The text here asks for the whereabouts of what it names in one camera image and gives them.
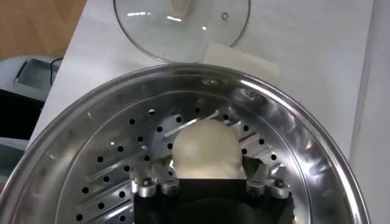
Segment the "glass lid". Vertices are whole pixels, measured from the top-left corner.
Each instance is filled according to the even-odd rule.
[[[199,62],[209,42],[234,46],[250,0],[114,0],[129,40],[161,61]]]

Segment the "white countertop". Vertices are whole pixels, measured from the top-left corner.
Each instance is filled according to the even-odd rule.
[[[349,157],[373,0],[252,0],[237,49],[278,65],[297,99]],[[160,64],[123,34],[111,0],[88,0],[31,141],[67,106],[128,72]]]

